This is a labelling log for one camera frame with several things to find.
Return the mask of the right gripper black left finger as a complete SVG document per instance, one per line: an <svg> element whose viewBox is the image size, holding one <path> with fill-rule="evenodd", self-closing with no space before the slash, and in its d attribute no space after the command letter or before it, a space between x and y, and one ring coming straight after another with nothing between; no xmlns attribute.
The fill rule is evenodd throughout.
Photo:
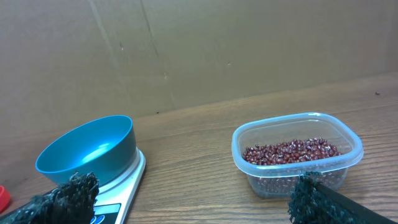
<svg viewBox="0 0 398 224"><path fill-rule="evenodd" d="M1 217L1 224L89 224L98 194L94 173L75 173L64 184Z"/></svg>

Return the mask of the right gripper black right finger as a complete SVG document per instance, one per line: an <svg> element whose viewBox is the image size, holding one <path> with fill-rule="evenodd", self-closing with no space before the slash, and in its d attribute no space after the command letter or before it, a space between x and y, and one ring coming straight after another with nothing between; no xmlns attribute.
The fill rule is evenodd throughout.
<svg viewBox="0 0 398 224"><path fill-rule="evenodd" d="M293 224L397 224L327 187L319 172L298 177L288 203Z"/></svg>

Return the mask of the red measuring scoop blue handle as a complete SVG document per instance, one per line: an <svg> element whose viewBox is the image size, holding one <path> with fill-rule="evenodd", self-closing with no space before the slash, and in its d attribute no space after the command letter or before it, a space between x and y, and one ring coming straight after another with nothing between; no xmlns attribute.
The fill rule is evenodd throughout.
<svg viewBox="0 0 398 224"><path fill-rule="evenodd" d="M5 211L5 209L9 206L11 201L11 196L9 191L4 187L0 186L0 213Z"/></svg>

